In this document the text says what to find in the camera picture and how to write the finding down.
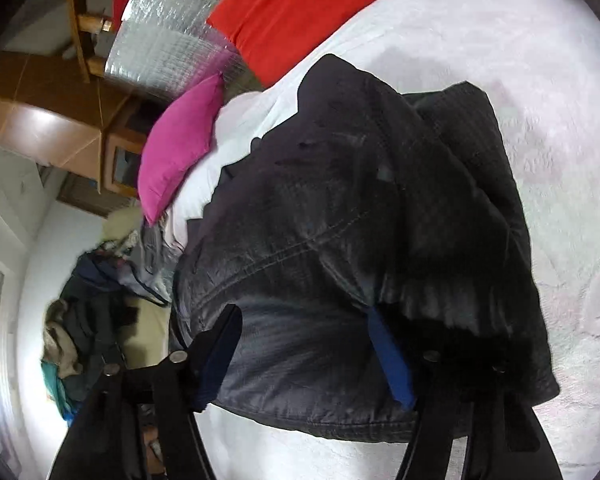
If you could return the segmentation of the brown wooden wardrobe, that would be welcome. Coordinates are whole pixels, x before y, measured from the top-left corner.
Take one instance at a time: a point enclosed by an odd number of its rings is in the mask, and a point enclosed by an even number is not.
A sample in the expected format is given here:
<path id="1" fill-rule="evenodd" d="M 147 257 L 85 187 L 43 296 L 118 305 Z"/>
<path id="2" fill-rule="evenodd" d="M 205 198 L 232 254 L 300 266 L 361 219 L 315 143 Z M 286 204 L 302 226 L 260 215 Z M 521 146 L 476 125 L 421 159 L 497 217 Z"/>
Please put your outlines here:
<path id="1" fill-rule="evenodd" d="M 107 81 L 83 80 L 76 60 L 0 52 L 0 148 L 102 180 L 105 136 L 133 104 Z"/>

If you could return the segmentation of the pile of mixed clothes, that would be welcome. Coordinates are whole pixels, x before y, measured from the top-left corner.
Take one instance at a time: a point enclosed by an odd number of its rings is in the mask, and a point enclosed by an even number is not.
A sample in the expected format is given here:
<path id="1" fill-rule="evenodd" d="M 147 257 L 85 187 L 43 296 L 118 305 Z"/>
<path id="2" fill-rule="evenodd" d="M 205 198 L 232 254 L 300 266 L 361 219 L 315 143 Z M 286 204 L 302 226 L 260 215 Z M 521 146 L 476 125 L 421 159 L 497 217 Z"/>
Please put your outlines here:
<path id="1" fill-rule="evenodd" d="M 138 207 L 109 215 L 98 245 L 79 255 L 48 305 L 41 368 L 48 396 L 71 424 L 105 366 L 158 364 L 169 342 L 180 254 Z"/>

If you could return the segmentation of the black quilted puffer jacket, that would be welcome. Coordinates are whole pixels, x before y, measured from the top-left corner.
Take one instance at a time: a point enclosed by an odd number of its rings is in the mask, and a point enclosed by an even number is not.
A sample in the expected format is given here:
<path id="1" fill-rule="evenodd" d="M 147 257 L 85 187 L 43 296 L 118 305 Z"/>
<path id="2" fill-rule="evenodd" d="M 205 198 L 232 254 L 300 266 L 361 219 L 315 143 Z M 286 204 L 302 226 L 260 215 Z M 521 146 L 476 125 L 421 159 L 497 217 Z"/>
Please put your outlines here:
<path id="1" fill-rule="evenodd" d="M 414 393 L 463 401 L 500 372 L 526 402 L 554 399 L 524 207 L 486 94 L 402 94 L 325 55 L 297 103 L 223 168 L 176 270 L 182 344 L 242 311 L 216 404 L 317 437 L 407 440 L 415 416 L 390 391 L 372 313 Z"/>

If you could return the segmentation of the white bed cover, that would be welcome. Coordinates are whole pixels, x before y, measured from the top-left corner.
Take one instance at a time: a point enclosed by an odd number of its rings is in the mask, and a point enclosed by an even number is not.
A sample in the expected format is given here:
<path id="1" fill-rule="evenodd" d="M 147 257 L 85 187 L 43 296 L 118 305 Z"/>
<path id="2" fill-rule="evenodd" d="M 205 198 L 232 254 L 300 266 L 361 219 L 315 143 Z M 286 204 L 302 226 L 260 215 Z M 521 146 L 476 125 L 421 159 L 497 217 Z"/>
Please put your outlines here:
<path id="1" fill-rule="evenodd" d="M 172 207 L 176 239 L 223 166 L 296 111 L 332 53 L 401 92 L 468 80 L 489 96 L 518 184 L 560 395 L 535 409 L 564 479 L 600 471 L 600 21 L 584 0 L 376 0 L 275 86 L 221 110 L 214 148 Z M 210 406 L 197 416 L 218 479 L 393 479 L 405 445 L 268 428 Z"/>

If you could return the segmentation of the wooden bedside cabinet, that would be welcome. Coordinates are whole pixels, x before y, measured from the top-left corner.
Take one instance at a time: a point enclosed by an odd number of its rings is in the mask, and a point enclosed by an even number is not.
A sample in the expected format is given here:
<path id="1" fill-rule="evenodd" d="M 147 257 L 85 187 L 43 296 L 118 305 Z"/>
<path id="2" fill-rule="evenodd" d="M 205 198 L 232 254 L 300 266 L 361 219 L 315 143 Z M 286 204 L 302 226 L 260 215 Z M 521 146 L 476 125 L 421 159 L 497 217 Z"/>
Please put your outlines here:
<path id="1" fill-rule="evenodd" d="M 106 191 L 137 198 L 137 176 L 146 136 L 129 128 L 102 135 L 99 185 Z"/>

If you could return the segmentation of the silver foil headboard panel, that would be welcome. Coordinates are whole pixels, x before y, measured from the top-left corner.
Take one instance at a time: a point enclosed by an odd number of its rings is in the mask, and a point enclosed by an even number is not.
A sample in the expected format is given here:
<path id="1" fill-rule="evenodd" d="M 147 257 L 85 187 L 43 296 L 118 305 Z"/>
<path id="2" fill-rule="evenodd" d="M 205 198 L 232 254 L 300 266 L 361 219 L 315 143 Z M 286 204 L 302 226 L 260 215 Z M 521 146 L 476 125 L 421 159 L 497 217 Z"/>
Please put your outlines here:
<path id="1" fill-rule="evenodd" d="M 220 0 L 130 0 L 105 64 L 105 77 L 139 94 L 173 101 L 220 73 L 225 97 L 260 84 L 207 18 Z"/>

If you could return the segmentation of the red pillow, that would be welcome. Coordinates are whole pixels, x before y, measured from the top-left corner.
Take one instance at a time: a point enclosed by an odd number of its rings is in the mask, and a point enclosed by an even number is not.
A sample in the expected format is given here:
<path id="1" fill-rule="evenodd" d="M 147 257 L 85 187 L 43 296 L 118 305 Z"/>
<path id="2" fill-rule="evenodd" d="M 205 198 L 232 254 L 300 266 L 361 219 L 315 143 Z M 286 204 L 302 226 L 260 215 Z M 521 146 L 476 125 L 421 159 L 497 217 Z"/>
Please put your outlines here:
<path id="1" fill-rule="evenodd" d="M 375 1 L 221 0 L 207 23 L 236 48 L 268 88 Z"/>

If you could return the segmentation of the wooden ladder rack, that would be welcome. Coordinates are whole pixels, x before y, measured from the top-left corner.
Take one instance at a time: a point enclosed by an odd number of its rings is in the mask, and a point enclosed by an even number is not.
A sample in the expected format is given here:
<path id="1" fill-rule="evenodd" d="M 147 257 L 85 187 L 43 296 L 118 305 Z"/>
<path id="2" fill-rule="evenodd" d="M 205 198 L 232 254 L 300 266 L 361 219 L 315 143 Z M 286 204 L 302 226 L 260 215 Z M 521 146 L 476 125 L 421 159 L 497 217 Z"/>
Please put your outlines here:
<path id="1" fill-rule="evenodd" d="M 82 78 L 90 82 L 102 78 L 105 73 L 106 58 L 95 53 L 96 39 L 100 34 L 114 31 L 112 17 L 94 13 L 87 9 L 87 0 L 67 0 L 71 37 Z"/>

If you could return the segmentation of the magenta pillow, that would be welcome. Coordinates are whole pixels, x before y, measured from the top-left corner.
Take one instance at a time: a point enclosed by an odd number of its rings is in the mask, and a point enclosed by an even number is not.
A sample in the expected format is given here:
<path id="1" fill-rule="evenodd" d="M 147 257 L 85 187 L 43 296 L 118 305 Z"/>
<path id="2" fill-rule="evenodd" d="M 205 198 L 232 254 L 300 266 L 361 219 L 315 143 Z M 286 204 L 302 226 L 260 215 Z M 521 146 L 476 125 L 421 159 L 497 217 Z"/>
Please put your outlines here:
<path id="1" fill-rule="evenodd" d="M 173 101 L 151 128 L 137 179 L 140 206 L 151 226 L 171 203 L 188 170 L 211 150 L 223 87 L 221 74 L 209 76 Z"/>

